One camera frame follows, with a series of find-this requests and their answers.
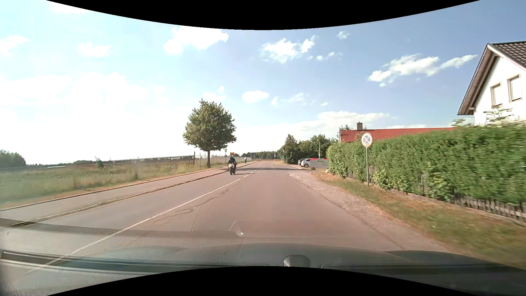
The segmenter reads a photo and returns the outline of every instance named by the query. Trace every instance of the sidewalk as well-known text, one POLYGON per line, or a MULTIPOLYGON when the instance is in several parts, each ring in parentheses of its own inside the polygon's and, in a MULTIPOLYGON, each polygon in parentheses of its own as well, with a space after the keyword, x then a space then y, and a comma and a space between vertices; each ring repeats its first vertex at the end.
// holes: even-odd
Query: sidewalk
MULTIPOLYGON (((253 163, 255 162, 238 164, 238 168, 253 163)), ((79 209, 90 206, 97 206, 101 203, 109 203, 117 200, 131 198, 134 196, 139 196, 153 191, 182 185, 188 182, 204 179, 226 172, 228 172, 228 169, 226 167, 222 167, 198 173, 169 177, 167 179, 157 181, 139 183, 131 186, 117 187, 114 189, 98 192, 95 191, 92 193, 87 193, 78 196, 69 196, 67 198, 28 204, 16 208, 0 210, 0 219, 30 221, 70 211, 77 211, 79 209)))

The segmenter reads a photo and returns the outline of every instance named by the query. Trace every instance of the dark tiled roof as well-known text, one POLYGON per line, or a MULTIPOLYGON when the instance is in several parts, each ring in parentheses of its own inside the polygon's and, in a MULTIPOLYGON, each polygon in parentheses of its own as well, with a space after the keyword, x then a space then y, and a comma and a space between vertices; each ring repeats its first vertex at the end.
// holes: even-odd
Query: dark tiled roof
POLYGON ((492 45, 510 58, 526 65, 526 41, 492 43, 492 45))

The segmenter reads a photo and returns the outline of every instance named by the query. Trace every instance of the sign post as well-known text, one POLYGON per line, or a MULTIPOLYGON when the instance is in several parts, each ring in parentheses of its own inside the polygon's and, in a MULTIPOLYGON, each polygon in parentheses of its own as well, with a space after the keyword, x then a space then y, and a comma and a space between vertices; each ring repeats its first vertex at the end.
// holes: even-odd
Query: sign post
POLYGON ((369 186, 369 147, 372 144, 372 136, 369 133, 365 133, 361 140, 362 145, 365 147, 365 168, 367 171, 367 186, 369 186))

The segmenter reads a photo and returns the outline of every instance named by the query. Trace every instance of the distant trees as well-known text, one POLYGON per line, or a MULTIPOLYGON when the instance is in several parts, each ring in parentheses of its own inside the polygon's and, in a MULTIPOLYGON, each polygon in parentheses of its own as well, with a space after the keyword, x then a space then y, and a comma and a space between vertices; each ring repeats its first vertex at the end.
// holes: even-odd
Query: distant trees
POLYGON ((285 144, 279 149, 279 154, 287 163, 297 163, 302 158, 323 158, 326 157, 329 146, 336 142, 338 140, 327 138, 322 134, 312 136, 305 141, 297 141, 292 135, 288 134, 285 144))
POLYGON ((17 152, 0 150, 0 167, 26 166, 26 160, 17 152))

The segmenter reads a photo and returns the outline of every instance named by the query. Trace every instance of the white car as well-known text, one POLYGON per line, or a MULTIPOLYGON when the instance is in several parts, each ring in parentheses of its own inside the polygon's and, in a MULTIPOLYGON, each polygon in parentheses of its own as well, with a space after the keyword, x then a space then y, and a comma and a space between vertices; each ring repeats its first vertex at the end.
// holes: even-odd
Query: white car
POLYGON ((304 160, 301 161, 300 165, 303 166, 303 167, 309 167, 310 160, 311 159, 304 159, 304 160))

